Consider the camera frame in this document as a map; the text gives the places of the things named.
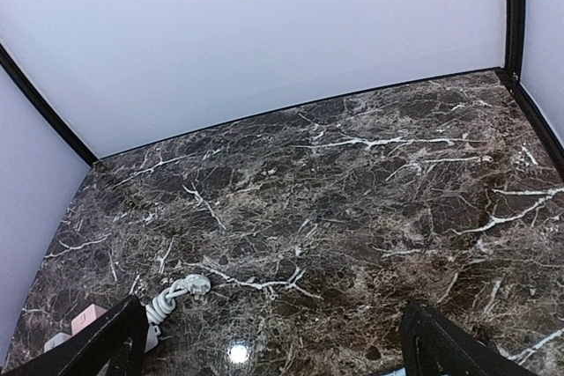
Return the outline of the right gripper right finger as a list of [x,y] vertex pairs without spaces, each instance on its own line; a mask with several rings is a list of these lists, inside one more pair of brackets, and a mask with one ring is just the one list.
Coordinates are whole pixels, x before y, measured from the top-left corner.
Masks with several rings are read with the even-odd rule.
[[408,375],[534,375],[470,337],[425,301],[408,303],[400,335]]

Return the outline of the pink cube socket adapter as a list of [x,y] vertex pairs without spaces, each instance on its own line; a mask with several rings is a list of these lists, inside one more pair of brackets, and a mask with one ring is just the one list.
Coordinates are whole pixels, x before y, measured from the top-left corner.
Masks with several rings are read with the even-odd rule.
[[78,334],[84,328],[99,319],[106,311],[107,310],[101,306],[95,304],[89,305],[71,321],[71,334]]

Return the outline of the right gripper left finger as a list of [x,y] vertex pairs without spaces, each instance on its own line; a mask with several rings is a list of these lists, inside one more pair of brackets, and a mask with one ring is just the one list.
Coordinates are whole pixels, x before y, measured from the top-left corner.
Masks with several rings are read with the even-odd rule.
[[10,375],[139,375],[148,320],[129,295],[70,340],[9,371]]

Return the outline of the white multicolour power strip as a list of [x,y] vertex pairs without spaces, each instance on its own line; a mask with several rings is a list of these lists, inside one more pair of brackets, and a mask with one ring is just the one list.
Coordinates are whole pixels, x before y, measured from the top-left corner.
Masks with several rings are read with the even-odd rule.
[[[145,342],[145,352],[154,349],[158,345],[160,335],[161,335],[160,327],[150,324],[147,331],[147,337]],[[59,332],[51,339],[45,342],[43,346],[43,352],[46,353],[50,350],[53,350],[54,348],[65,343],[69,339],[71,339],[71,335],[63,332]]]

